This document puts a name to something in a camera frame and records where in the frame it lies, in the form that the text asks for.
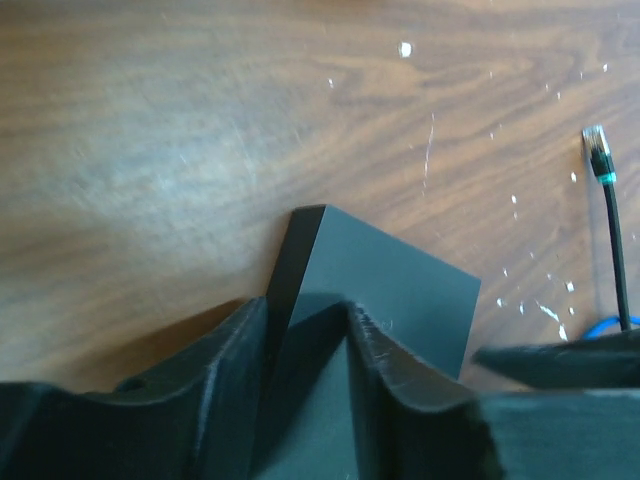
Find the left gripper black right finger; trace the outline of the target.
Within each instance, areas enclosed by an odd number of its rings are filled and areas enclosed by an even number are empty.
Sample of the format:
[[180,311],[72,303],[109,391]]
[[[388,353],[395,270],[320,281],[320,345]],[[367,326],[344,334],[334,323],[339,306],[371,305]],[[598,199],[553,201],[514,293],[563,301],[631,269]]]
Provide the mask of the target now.
[[635,479],[639,387],[482,394],[349,311],[363,479]]

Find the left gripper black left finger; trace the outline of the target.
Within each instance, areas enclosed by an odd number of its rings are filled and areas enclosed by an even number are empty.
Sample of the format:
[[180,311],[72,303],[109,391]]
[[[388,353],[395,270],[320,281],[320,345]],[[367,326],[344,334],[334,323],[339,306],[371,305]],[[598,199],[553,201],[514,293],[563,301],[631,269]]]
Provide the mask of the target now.
[[2,383],[2,478],[248,478],[266,326],[252,299],[110,393]]

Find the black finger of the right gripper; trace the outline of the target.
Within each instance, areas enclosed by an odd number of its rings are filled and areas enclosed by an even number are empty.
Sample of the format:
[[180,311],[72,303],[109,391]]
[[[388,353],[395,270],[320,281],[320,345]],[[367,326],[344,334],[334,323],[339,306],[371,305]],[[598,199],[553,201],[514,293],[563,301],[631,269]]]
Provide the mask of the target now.
[[562,344],[483,347],[473,362],[536,389],[639,387],[639,331]]

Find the black network switch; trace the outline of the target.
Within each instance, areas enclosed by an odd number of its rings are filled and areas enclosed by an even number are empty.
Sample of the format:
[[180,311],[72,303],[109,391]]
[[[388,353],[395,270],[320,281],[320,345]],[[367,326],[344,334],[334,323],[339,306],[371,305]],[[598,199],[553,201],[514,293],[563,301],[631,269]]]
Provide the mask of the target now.
[[460,374],[478,278],[331,205],[293,210],[266,290],[251,475],[361,479],[369,409],[349,311],[450,377]]

